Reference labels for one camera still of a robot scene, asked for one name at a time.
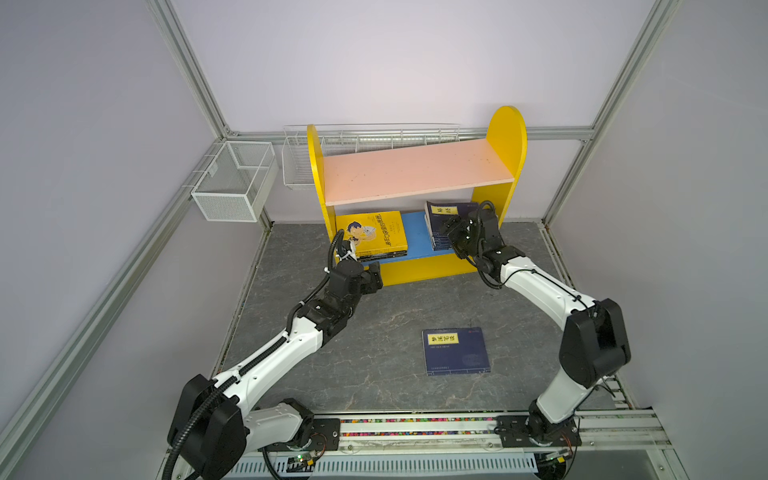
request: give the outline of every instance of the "book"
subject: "book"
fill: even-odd
[[[488,373],[491,363],[479,327],[423,330],[427,375]]]
[[[402,257],[408,252],[400,212],[339,215],[336,225],[344,229],[344,240],[354,243],[361,262]]]
[[[454,215],[466,217],[469,212],[477,210],[476,202],[452,202],[450,204],[434,204],[426,202],[424,204],[425,220],[427,222],[427,231],[429,239],[432,241],[433,250],[450,250],[451,240],[446,235],[440,233],[440,227],[443,223]]]

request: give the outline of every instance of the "cartoon boy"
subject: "cartoon boy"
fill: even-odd
[[[346,231],[349,232],[349,241],[353,242],[355,247],[360,245],[360,242],[368,242],[376,238],[376,227],[364,227],[357,222],[350,223]]]

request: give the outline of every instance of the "black mounting plate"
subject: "black mounting plate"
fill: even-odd
[[[312,433],[322,433],[325,435],[328,442],[326,443],[326,452],[339,449],[339,437],[341,436],[341,420],[339,419],[314,419],[312,422]],[[323,449],[324,439],[320,435],[315,435],[310,438],[310,446],[303,449],[303,451]],[[284,443],[273,443],[267,445],[266,449],[270,452],[295,452],[296,450],[289,449],[288,445]]]
[[[528,415],[499,415],[496,417],[496,427],[498,429],[498,436],[502,437],[502,447],[538,447],[531,441],[531,438],[526,432],[525,421],[528,419]],[[563,431],[563,435],[568,437],[571,441],[571,446],[581,445],[581,437],[578,432],[573,432],[571,429]],[[562,438],[558,437],[551,445],[552,447],[567,447],[568,443]]]

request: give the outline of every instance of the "wire basket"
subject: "wire basket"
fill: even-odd
[[[458,141],[456,124],[316,125],[324,157],[363,151]],[[306,125],[288,125],[283,144],[283,183],[294,190],[315,187]]]
[[[207,220],[257,222],[277,170],[270,142],[226,141],[192,197]]]

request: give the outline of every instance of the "yellow bottom panel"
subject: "yellow bottom panel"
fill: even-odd
[[[461,260],[453,254],[382,263],[381,270],[384,286],[477,271],[467,260]]]

